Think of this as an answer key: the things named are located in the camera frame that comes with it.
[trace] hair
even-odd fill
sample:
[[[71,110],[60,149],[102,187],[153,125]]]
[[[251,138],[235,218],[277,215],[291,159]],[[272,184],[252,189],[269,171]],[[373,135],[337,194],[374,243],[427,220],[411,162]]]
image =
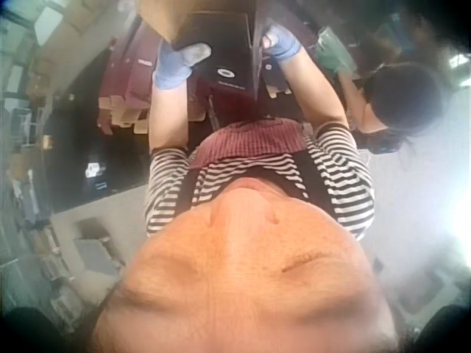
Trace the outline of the hair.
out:
[[[385,65],[364,86],[365,99],[376,116],[404,135],[413,135],[443,116],[442,91],[436,75],[416,63]]]

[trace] black and white striped shirt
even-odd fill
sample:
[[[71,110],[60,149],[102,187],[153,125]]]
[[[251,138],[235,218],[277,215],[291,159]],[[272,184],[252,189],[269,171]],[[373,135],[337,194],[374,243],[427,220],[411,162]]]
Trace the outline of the black and white striped shirt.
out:
[[[374,217],[372,180],[361,162],[350,132],[337,124],[324,126],[317,139],[305,135],[312,163],[324,182],[336,220],[359,239]],[[180,149],[164,149],[152,155],[146,194],[147,233],[158,232],[175,217],[177,199],[191,159]],[[199,170],[191,206],[209,202],[221,188],[251,168],[282,176],[308,202],[306,185],[290,154],[251,158],[227,158]]]

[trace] blue latex glove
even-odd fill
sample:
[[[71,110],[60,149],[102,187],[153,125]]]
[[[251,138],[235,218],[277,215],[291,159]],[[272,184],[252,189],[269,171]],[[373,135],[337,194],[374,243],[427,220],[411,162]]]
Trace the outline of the blue latex glove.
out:
[[[263,47],[278,62],[289,59],[301,50],[301,43],[285,27],[272,24],[263,37]]]
[[[211,55],[211,47],[204,43],[174,51],[164,40],[160,43],[157,68],[153,74],[154,85],[161,90],[171,90],[184,83],[191,75],[193,65]]]

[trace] person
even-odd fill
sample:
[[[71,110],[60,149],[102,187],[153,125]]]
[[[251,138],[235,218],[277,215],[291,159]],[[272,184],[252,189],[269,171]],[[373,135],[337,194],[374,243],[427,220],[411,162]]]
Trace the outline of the person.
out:
[[[280,63],[314,136],[236,123],[188,156],[186,80],[205,44],[160,47],[149,120],[149,239],[88,322],[87,352],[387,352],[397,340],[358,243],[374,192],[335,91],[279,25]]]
[[[419,63],[384,65],[362,88],[341,68],[338,78],[353,124],[365,134],[389,129],[415,135],[444,114],[442,85]]]

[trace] brown box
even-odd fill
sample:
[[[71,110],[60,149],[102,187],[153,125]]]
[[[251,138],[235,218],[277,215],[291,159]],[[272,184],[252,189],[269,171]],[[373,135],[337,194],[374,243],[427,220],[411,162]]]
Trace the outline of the brown box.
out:
[[[24,150],[20,153],[12,153],[8,160],[8,170],[10,177],[20,182],[28,180],[28,170],[32,167],[32,161],[35,155]]]
[[[54,73],[55,67],[56,63],[53,61],[43,57],[36,57],[32,63],[31,72],[51,76]]]
[[[51,79],[47,75],[34,75],[26,84],[26,95],[31,99],[47,96]]]
[[[54,63],[60,63],[77,46],[80,33],[70,24],[62,21],[51,37],[40,48],[40,57]]]
[[[64,20],[83,33],[96,19],[99,11],[82,5],[81,0],[72,0],[64,10]]]

